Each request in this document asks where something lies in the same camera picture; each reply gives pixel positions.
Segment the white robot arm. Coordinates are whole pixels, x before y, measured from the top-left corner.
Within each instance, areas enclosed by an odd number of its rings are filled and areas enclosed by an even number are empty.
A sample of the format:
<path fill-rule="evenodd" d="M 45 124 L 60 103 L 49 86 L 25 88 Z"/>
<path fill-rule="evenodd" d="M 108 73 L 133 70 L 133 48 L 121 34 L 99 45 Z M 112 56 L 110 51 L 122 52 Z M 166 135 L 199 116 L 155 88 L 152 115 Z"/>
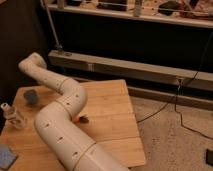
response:
<path fill-rule="evenodd" d="M 38 53 L 22 60 L 19 69 L 60 94 L 38 112 L 34 125 L 68 171 L 130 171 L 73 123 L 87 102 L 86 90 L 79 82 L 49 71 Z"/>

